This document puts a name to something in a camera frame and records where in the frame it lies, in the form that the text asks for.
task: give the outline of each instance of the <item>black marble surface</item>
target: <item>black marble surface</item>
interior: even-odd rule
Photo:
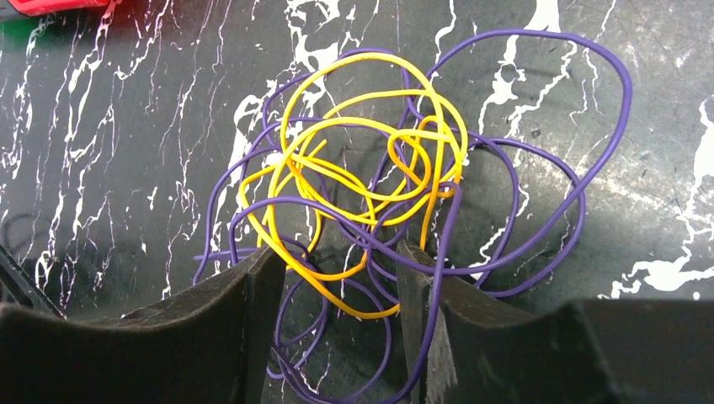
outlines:
[[[542,313],[575,297],[711,298],[714,11],[704,0],[112,0],[102,10],[0,24],[0,242],[70,317],[119,316],[176,294],[202,251],[210,190],[261,129],[258,112],[277,85],[356,46],[397,51],[426,70],[475,32],[504,27],[590,38],[626,63],[635,85],[625,139],[589,187],[581,242],[552,276],[509,301]],[[471,128],[527,140],[580,174],[609,139],[621,94],[595,54],[526,38],[477,45],[434,84]],[[302,112],[398,85],[396,69],[351,66],[313,88]],[[402,108],[377,106],[360,113],[392,121]],[[369,175],[373,139],[336,136],[327,153]],[[567,181],[537,157],[512,156],[524,201],[515,246],[547,219]],[[453,263],[488,257],[508,213],[506,177],[494,157],[470,159]],[[222,194],[215,247],[227,246],[236,191],[233,183]],[[302,210],[291,217],[288,234],[309,234]],[[572,231],[572,220],[561,222],[487,289],[542,268]],[[333,230],[321,266],[339,271],[358,257]],[[252,240],[243,234],[241,244]],[[308,288],[295,302],[286,335],[318,313]],[[333,313],[305,380],[343,396],[370,377],[383,345],[379,322]],[[395,356],[367,401],[402,384]],[[299,402],[270,381],[265,402],[281,400]]]

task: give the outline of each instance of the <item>tangled rope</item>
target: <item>tangled rope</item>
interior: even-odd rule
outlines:
[[[552,154],[527,145],[515,139],[505,138],[488,138],[478,135],[467,130],[464,120],[460,116],[458,110],[446,98],[436,92],[431,85],[430,78],[441,68],[453,55],[463,50],[469,45],[472,45],[479,40],[492,38],[496,36],[535,36],[542,38],[567,40],[575,44],[588,47],[592,51],[603,56],[617,71],[620,76],[623,86],[623,96],[621,104],[621,113],[615,128],[613,136],[610,138],[609,144],[605,147],[603,154],[593,164],[590,170],[582,177],[578,178],[575,172],[560,158]],[[342,103],[330,109],[322,118],[314,117],[292,117],[293,110],[297,102],[301,99],[305,90],[321,77],[325,77],[330,72],[339,69],[342,66],[347,66],[358,61],[383,61],[402,68],[403,89],[386,90],[380,92],[366,93],[358,97],[343,101]],[[413,87],[411,81],[415,79],[418,83],[417,87]],[[285,106],[285,112],[282,118],[274,123],[269,123],[269,106],[275,98],[298,84],[297,89],[291,96],[289,102]],[[349,106],[362,103],[368,100],[379,98],[405,98],[407,100],[407,108],[405,109],[399,124],[392,127],[376,120],[367,119],[359,116],[343,116],[340,114]],[[430,115],[423,115],[419,112],[416,98],[425,98],[430,101],[434,112]],[[447,52],[431,69],[426,73],[422,73],[417,67],[410,62],[402,59],[399,56],[393,55],[387,50],[364,48],[352,50],[340,56],[330,66],[327,66],[312,74],[306,74],[293,79],[284,86],[278,89],[263,106],[263,125],[264,130],[253,141],[253,145],[246,156],[236,164],[234,164],[223,176],[213,189],[209,199],[208,215],[206,220],[206,243],[204,253],[196,257],[200,260],[200,266],[194,276],[194,284],[200,281],[206,264],[212,259],[223,259],[230,256],[232,263],[239,262],[246,255],[255,250],[256,247],[241,247],[237,246],[236,228],[237,225],[245,220],[248,220],[250,226],[258,235],[257,247],[266,244],[278,253],[287,263],[289,271],[295,271],[301,276],[299,282],[294,284],[288,292],[287,298],[281,305],[278,316],[278,324],[274,335],[274,353],[278,357],[281,374],[275,373],[268,369],[269,374],[276,378],[285,378],[293,390],[303,400],[308,402],[319,403],[343,403],[354,402],[359,398],[374,382],[379,378],[381,373],[386,368],[389,360],[391,347],[391,328],[387,319],[388,316],[396,313],[399,310],[398,298],[391,295],[381,284],[380,276],[388,281],[396,281],[394,274],[389,273],[382,268],[375,260],[372,259],[374,252],[380,252],[385,256],[395,260],[396,262],[407,265],[414,270],[433,275],[433,293],[431,308],[438,307],[438,299],[440,295],[441,279],[443,276],[451,275],[468,275],[481,274],[476,287],[481,287],[494,269],[501,268],[505,264],[512,262],[522,254],[531,249],[538,241],[540,241],[555,225],[558,218],[561,217],[567,208],[578,200],[578,220],[574,227],[574,232],[566,242],[563,249],[553,259],[551,263],[542,268],[537,274],[530,279],[527,279],[522,284],[514,287],[511,290],[489,291],[488,293],[494,297],[505,297],[515,295],[523,290],[530,288],[535,282],[543,279],[548,275],[573,249],[574,244],[579,239],[583,231],[583,222],[585,218],[585,187],[592,181],[593,177],[600,171],[610,158],[617,147],[622,134],[626,127],[627,118],[629,116],[631,105],[631,80],[627,70],[623,64],[604,47],[597,45],[589,40],[571,34],[560,34],[546,31],[531,31],[525,29],[500,29],[490,31],[485,34],[476,35],[469,40],[466,40]],[[408,128],[406,123],[409,118],[414,118],[417,121],[416,127]],[[453,126],[447,123],[447,118],[455,122]],[[288,136],[288,129],[291,124],[309,123],[306,129],[293,138]],[[316,145],[316,137],[323,130],[333,127],[343,128],[367,128],[376,131],[386,138],[386,152],[377,166],[375,176],[369,184],[364,184],[357,176],[350,173],[346,168],[320,158],[320,151],[327,145],[328,140],[322,139]],[[276,142],[270,134],[278,131],[278,141]],[[262,141],[267,141],[269,146],[258,148]],[[429,155],[426,142],[431,142],[431,148],[434,149],[434,155]],[[515,248],[508,254],[504,254],[504,249],[509,241],[509,237],[513,230],[515,218],[520,205],[519,197],[519,180],[513,163],[503,149],[503,146],[516,147],[528,152],[534,153],[540,157],[544,157],[556,164],[571,180],[572,189],[566,199],[552,214],[546,224],[539,229],[527,242]],[[485,264],[472,268],[445,268],[446,252],[449,247],[451,229],[456,221],[456,212],[461,203],[461,173],[465,159],[470,151],[476,148],[487,148],[494,152],[505,164],[509,170],[512,189],[512,205],[509,218],[506,221],[503,235],[500,237],[498,245],[492,255],[492,258]],[[246,174],[246,166],[248,162],[267,152],[281,153],[280,160],[272,165],[269,165],[256,173]],[[382,178],[386,170],[387,164],[391,163],[396,169],[401,172],[403,178],[400,184],[391,191],[391,193],[381,193],[378,190],[379,180]],[[237,169],[241,169],[240,184],[238,186],[238,198],[241,204],[242,211],[233,217],[229,226],[228,242],[230,248],[224,252],[211,252],[209,240],[213,232],[213,215],[216,197],[221,192],[223,184]],[[306,173],[314,173],[317,175],[320,184],[316,187],[311,183]],[[247,191],[251,183],[255,183],[263,178],[269,178],[269,187],[267,198],[250,202],[248,200]],[[362,199],[364,211],[352,212],[337,206],[328,196],[328,187],[325,178],[330,178],[335,182],[343,185],[353,193],[359,195]],[[297,189],[297,196],[281,196],[285,188],[293,184]],[[426,248],[429,239],[429,224],[434,217],[434,210],[437,202],[440,199],[451,199],[451,205],[445,219],[440,237],[439,247],[437,249],[436,265],[433,268],[426,267],[422,264],[412,262],[394,251],[395,244],[404,237],[408,222],[417,213],[424,213],[424,218],[421,224],[421,232],[419,238],[419,246],[422,249]],[[316,216],[316,230],[309,245],[305,246],[297,240],[286,237],[280,234],[275,219],[275,207],[277,205],[304,205],[311,209]],[[265,209],[262,217],[258,218],[256,211]],[[363,250],[362,259],[352,268],[345,270],[339,274],[325,274],[315,268],[310,263],[309,257],[315,251],[325,227],[325,221],[335,221],[338,224],[342,233],[357,247]],[[390,240],[380,240],[378,235],[380,230],[385,227],[395,227],[397,234]],[[351,277],[355,274],[367,270],[372,284],[382,294],[384,298],[389,300],[393,306],[385,309],[379,299],[372,294],[362,284],[355,282]],[[376,306],[377,311],[366,312],[359,311],[347,305],[343,300],[338,298],[328,290],[325,283],[341,281],[351,287],[355,287],[362,293],[366,294]],[[316,321],[304,332],[290,341],[281,341],[280,334],[282,322],[285,319],[285,312],[291,301],[291,297],[296,293],[297,289],[307,282],[322,296],[322,311]],[[340,310],[363,319],[377,320],[381,319],[385,324],[387,344],[383,360],[379,369],[371,380],[353,394],[340,399],[330,399],[319,396],[308,389],[297,375],[298,369],[306,362],[309,355],[320,341],[325,330],[329,304],[337,306]],[[437,310],[429,310],[429,319],[422,347],[419,351],[418,366],[416,369],[421,369],[426,361],[426,355],[429,351],[431,339],[434,334],[435,320]],[[315,334],[310,346],[305,354],[302,355],[295,364],[292,364],[283,352],[284,348],[299,343],[308,336]],[[409,382],[402,390],[394,397],[381,401],[384,403],[395,403],[405,397],[415,385],[420,372],[415,372],[410,375]]]

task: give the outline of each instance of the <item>yellow wire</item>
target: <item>yellow wire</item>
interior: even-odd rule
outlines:
[[[358,61],[384,61],[400,66],[406,69],[412,77],[415,77],[419,84],[421,84],[422,88],[408,88],[403,90],[387,90],[366,93],[358,97],[348,99],[335,105],[322,117],[321,121],[311,125],[292,139],[292,141],[289,141],[287,135],[289,118],[305,90],[320,77],[323,77],[340,67],[347,66]],[[343,109],[360,102],[378,98],[395,97],[426,97],[431,101],[434,107],[434,114],[421,120],[418,127],[415,129],[400,130],[379,121],[364,117],[335,116]],[[460,134],[460,139],[458,140],[445,122],[444,109],[446,109],[448,114],[456,123],[456,127]],[[436,130],[427,130],[426,127],[428,124],[435,124]],[[347,125],[368,127],[387,134],[386,152],[392,163],[402,172],[404,176],[400,184],[398,184],[398,186],[396,186],[391,193],[381,194],[376,191],[371,191],[359,178],[350,173],[346,168],[339,167],[334,163],[325,161],[318,157],[317,154],[325,147],[327,139],[323,139],[315,148],[311,149],[312,141],[317,136],[318,132],[335,126]],[[409,162],[402,161],[402,159],[397,155],[398,141],[412,148],[411,160]],[[434,141],[436,143],[433,161],[423,146],[422,141]],[[280,195],[288,183],[294,183],[297,192],[301,197],[314,200],[319,204],[334,210],[339,215],[344,216],[350,221],[369,226],[371,230],[374,230],[377,222],[379,221],[378,215],[384,209],[397,202],[416,199],[413,205],[405,213],[384,221],[383,226],[388,227],[402,224],[426,206],[419,242],[421,248],[425,248],[429,237],[429,223],[434,213],[436,201],[438,198],[448,198],[453,195],[453,189],[446,191],[440,190],[439,184],[447,180],[455,183],[459,183],[461,181],[461,171],[464,158],[466,157],[468,137],[466,124],[459,115],[458,110],[446,98],[436,93],[429,79],[417,67],[398,56],[378,52],[368,52],[338,60],[330,66],[326,66],[323,69],[314,72],[308,79],[301,83],[285,106],[285,112],[280,125],[280,146],[282,148],[282,158],[276,164],[249,175],[238,186],[238,199],[243,209],[247,209],[250,206],[247,196],[248,185],[266,175],[270,176],[268,198],[274,198]],[[442,173],[445,148],[447,146],[454,155],[455,163],[449,170]],[[416,168],[420,162],[422,164],[421,176],[417,175],[416,172]],[[323,177],[331,178],[345,186],[350,191],[359,195],[360,198],[364,199],[366,211],[353,213],[326,200],[315,190],[312,184],[310,184],[307,178],[303,175],[303,171],[306,169],[321,174]],[[416,186],[414,189],[404,192],[408,181],[411,181]],[[322,235],[324,228],[324,220],[335,220],[335,218],[329,213],[322,212],[321,210],[315,208],[312,208],[312,210],[315,212],[317,224],[315,234],[312,235],[312,239],[307,248],[307,251],[310,253],[319,243],[319,238]],[[362,254],[360,263],[354,267],[339,274],[320,274],[303,265],[286,248],[285,244],[280,239],[280,234],[278,233],[274,205],[268,205],[266,207],[262,220],[259,220],[254,213],[248,214],[247,218],[253,229],[258,233],[259,247],[262,246],[263,243],[270,246],[270,248],[275,250],[276,253],[285,260],[287,268],[294,269],[309,284],[311,284],[312,287],[314,287],[320,294],[324,295],[342,311],[359,318],[379,319],[385,316],[390,316],[399,310],[399,305],[394,305],[387,310],[376,312],[356,310],[332,294],[322,284],[322,282],[344,280],[357,274],[366,265],[366,251]]]

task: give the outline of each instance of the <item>red plastic object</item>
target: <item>red plastic object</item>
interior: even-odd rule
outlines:
[[[109,4],[109,0],[9,0],[15,9],[29,17],[74,8],[102,7]]]

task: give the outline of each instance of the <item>marble tabletop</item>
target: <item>marble tabletop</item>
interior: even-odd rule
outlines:
[[[106,9],[0,24],[0,243],[69,317],[118,316],[176,294],[190,286],[193,256],[203,249],[208,195],[261,129],[259,111],[277,86],[358,46],[390,49],[426,70],[476,32],[525,27],[608,47],[630,69],[635,98],[624,140],[589,187],[580,243],[551,276],[509,301],[542,313],[577,297],[711,298],[714,10],[707,4],[111,0]],[[350,67],[311,88],[301,111],[398,87],[398,77],[375,63]],[[605,61],[554,40],[483,42],[445,66],[434,85],[471,128],[528,141],[579,174],[609,139],[621,100]],[[272,107],[274,117],[283,105]],[[393,120],[400,108],[360,113]],[[358,134],[331,152],[356,172],[376,155]],[[562,201],[568,182],[537,157],[512,156],[523,181],[515,246]],[[506,177],[494,157],[471,158],[453,263],[488,259],[508,214]],[[236,192],[234,178],[219,201],[216,248],[227,247]],[[308,234],[310,221],[298,216],[286,226]],[[568,214],[486,286],[503,288],[549,262],[572,221]],[[242,234],[241,243],[252,237]],[[323,245],[325,269],[358,258],[338,233]],[[317,313],[313,291],[299,299],[287,332]],[[370,377],[383,344],[381,324],[339,316],[303,369],[305,381],[341,396]],[[401,385],[396,356],[366,399]],[[279,381],[265,394],[266,402],[298,402]]]

